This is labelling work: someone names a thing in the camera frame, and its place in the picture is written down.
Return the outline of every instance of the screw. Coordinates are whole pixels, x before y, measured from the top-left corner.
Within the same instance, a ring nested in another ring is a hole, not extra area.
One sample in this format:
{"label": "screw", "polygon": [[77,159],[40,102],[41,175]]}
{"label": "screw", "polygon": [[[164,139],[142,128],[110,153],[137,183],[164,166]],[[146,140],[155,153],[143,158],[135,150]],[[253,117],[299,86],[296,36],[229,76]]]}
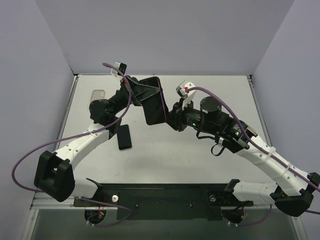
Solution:
{"label": "screw", "polygon": [[217,200],[217,198],[215,195],[210,195],[209,200],[210,200],[210,202],[215,202]]}

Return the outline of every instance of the white knob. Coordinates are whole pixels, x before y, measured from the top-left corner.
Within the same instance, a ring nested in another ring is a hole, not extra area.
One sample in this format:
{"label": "white knob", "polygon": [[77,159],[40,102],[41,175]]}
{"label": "white knob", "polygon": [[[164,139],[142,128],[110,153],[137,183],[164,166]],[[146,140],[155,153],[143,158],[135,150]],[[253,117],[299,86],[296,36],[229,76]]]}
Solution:
{"label": "white knob", "polygon": [[117,195],[113,195],[111,199],[112,199],[112,202],[116,203],[118,202],[119,197]]}

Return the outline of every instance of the table surface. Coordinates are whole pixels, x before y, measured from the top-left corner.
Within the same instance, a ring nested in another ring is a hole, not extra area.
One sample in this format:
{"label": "table surface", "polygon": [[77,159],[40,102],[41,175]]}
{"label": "table surface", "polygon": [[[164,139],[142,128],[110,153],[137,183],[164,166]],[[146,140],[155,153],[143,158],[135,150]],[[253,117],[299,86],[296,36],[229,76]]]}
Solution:
{"label": "table surface", "polygon": [[[151,76],[134,76],[138,80]],[[262,124],[246,76],[158,76],[169,110],[179,100],[176,87],[188,80],[224,100],[237,116],[265,138]],[[105,90],[108,99],[120,88],[110,75],[80,75],[67,117],[63,137],[84,132],[92,123],[89,104],[94,90]],[[197,91],[194,108],[206,94]],[[99,183],[228,183],[231,179],[247,182],[272,182],[249,161],[228,150],[219,156],[210,152],[214,142],[198,140],[196,131],[187,127],[177,132],[167,124],[148,126],[142,107],[131,106],[122,120],[128,124],[132,149],[119,151],[117,136],[101,144],[77,166],[74,175]]]}

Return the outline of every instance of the wire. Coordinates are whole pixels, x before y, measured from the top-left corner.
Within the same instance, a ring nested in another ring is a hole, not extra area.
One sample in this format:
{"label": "wire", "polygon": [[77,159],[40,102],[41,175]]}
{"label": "wire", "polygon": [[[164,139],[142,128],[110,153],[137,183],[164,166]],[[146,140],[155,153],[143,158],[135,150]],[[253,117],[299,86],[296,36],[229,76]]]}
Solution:
{"label": "wire", "polygon": [[[107,206],[107,207],[114,207],[114,208],[118,208],[118,209],[123,209],[123,210],[129,211],[129,214],[127,216],[125,216],[124,218],[122,218],[122,219],[120,219],[118,221],[115,221],[115,222],[112,222],[112,223],[108,223],[108,224],[99,224],[99,225],[92,224],[93,227],[97,227],[97,228],[111,227],[111,226],[114,226],[114,225],[117,225],[117,224],[120,224],[120,223],[124,222],[125,220],[130,218],[132,216],[132,214],[133,214],[133,211],[130,208],[127,208],[125,206],[110,204],[110,203],[106,203],[106,202],[102,202],[102,201],[95,201],[95,200],[91,200],[91,199],[88,199],[88,198],[85,198],[85,197],[79,197],[79,199],[82,200],[82,201],[93,203],[93,204],[99,204],[99,205],[104,205],[104,206]],[[99,213],[88,217],[87,222],[90,221],[91,218],[97,216],[98,214]]]}
{"label": "wire", "polygon": [[18,185],[20,188],[22,189],[25,189],[25,190],[28,190],[28,191],[33,191],[33,192],[37,192],[37,193],[41,193],[42,191],[40,189],[37,189],[37,188],[31,188],[31,187],[28,187],[28,186],[24,186],[22,185],[20,182],[18,182],[18,180],[16,179],[16,169],[17,167],[19,166],[19,164],[25,159],[27,158],[29,155],[31,155],[32,153],[34,153],[35,151],[39,150],[39,149],[42,149],[48,145],[51,145],[51,144],[56,144],[56,143],[60,143],[60,142],[63,142],[63,141],[67,141],[67,140],[70,140],[70,139],[75,139],[75,138],[80,138],[80,137],[83,137],[83,136],[86,136],[86,135],[90,135],[90,134],[95,134],[97,132],[100,132],[102,130],[107,130],[109,129],[110,127],[112,127],[113,125],[115,125],[117,122],[119,122],[124,116],[125,114],[127,113],[127,111],[129,110],[129,107],[130,107],[130,104],[131,104],[131,100],[132,100],[132,89],[130,87],[130,84],[129,84],[129,81],[128,79],[126,78],[126,76],[119,70],[117,69],[116,67],[112,66],[111,64],[108,64],[108,63],[102,63],[103,66],[107,67],[107,68],[110,68],[110,69],[114,69],[115,71],[117,71],[117,73],[124,79],[124,82],[126,83],[127,87],[128,87],[128,92],[129,92],[129,98],[128,98],[128,104],[126,105],[126,108],[124,110],[124,112],[119,116],[118,119],[116,119],[114,122],[108,124],[107,126],[104,126],[104,127],[101,127],[97,130],[94,130],[94,131],[91,131],[91,132],[84,132],[84,133],[81,133],[81,134],[78,134],[78,135],[74,135],[74,136],[69,136],[69,137],[65,137],[65,138],[61,138],[61,139],[58,139],[58,140],[54,140],[54,141],[50,141],[50,142],[47,142],[47,143],[44,143],[40,146],[37,146],[36,148],[32,149],[31,151],[27,152],[25,155],[23,155],[17,162],[16,164],[13,166],[12,168],[12,172],[11,172],[11,177],[12,177],[12,180],[13,182]]}
{"label": "wire", "polygon": [[319,212],[319,211],[305,210],[304,212],[305,212],[305,213],[309,213],[309,214],[317,214],[317,215],[320,215],[320,212]]}
{"label": "wire", "polygon": [[[259,149],[262,153],[269,155],[269,152],[264,150],[262,147],[260,147],[259,145],[257,145],[254,141],[251,140],[251,138],[248,136],[248,134],[246,133],[246,130],[244,129],[244,127],[242,126],[239,118],[237,117],[237,115],[232,111],[232,109],[224,102],[222,101],[218,96],[216,96],[214,93],[212,93],[211,91],[203,88],[203,87],[199,87],[199,86],[195,86],[195,87],[191,87],[189,89],[186,89],[185,91],[187,93],[189,93],[190,91],[193,90],[199,90],[202,91],[208,95],[210,95],[211,97],[213,97],[215,100],[217,100],[222,106],[224,106],[224,108],[232,115],[232,117],[234,118],[235,122],[238,124],[242,134],[245,136],[245,138],[249,141],[249,143],[251,143],[255,148]],[[288,168],[288,165],[286,165],[283,161],[281,161],[278,157],[271,155],[271,157],[276,160],[279,164],[281,164],[284,168]],[[308,183],[310,186],[312,186],[315,190],[317,190],[320,193],[320,188],[318,186],[316,186],[315,184],[313,184],[311,181],[309,181],[307,178],[305,178],[304,176],[302,176],[300,173],[298,173],[297,171],[293,170],[291,167],[288,168],[288,170],[290,172],[292,172],[293,174],[297,175],[299,178],[301,178],[303,181],[305,181],[306,183]]]}
{"label": "wire", "polygon": [[260,219],[259,221],[255,221],[255,222],[251,222],[251,223],[239,223],[239,224],[235,224],[233,222],[230,222],[225,216],[223,216],[223,218],[228,221],[231,225],[237,226],[237,227],[245,227],[245,226],[252,226],[252,225],[257,225],[260,224],[262,222],[264,222],[265,220],[267,220],[270,215],[271,215],[271,211],[272,211],[272,204],[270,204],[270,208],[269,211],[267,213],[267,215],[265,215],[262,219]]}

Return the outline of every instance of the gray wall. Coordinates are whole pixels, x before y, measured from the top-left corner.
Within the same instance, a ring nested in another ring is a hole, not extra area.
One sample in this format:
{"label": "gray wall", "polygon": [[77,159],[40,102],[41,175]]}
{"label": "gray wall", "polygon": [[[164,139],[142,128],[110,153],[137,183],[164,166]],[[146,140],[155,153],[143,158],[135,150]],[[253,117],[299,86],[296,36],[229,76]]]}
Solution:
{"label": "gray wall", "polygon": [[[319,13],[319,0],[295,0],[253,75],[272,144],[310,173],[320,173]],[[320,211],[314,195],[311,209]],[[319,239],[319,216],[302,219],[309,239]]]}
{"label": "gray wall", "polygon": [[252,74],[294,0],[36,0],[75,73]]}
{"label": "gray wall", "polygon": [[[12,167],[30,149],[56,139],[72,81],[35,1],[1,1],[0,239],[20,239],[34,195],[13,183]],[[30,187],[39,153],[17,171]]]}

